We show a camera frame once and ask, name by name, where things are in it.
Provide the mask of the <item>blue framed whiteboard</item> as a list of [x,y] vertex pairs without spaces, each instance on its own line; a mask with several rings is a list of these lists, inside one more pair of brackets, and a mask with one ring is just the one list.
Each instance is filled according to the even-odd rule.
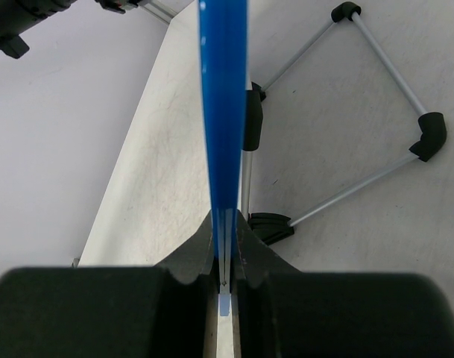
[[219,273],[219,313],[230,314],[231,263],[239,216],[239,181],[245,133],[248,2],[200,1],[201,96]]

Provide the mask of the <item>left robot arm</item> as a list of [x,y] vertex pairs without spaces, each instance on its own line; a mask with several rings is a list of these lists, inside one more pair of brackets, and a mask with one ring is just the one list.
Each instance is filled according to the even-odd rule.
[[0,51],[19,59],[29,51],[21,34],[74,3],[75,0],[0,0]]

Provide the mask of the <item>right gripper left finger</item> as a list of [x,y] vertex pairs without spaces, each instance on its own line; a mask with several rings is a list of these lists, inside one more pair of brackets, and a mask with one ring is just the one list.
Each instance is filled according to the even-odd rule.
[[0,357],[214,357],[212,224],[155,266],[15,268],[0,277]]

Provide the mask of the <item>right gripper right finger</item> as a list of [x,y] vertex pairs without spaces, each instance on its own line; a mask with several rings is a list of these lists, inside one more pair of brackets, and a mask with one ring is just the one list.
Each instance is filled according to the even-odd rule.
[[236,357],[454,357],[454,314],[421,274],[302,272],[243,217],[232,259]]

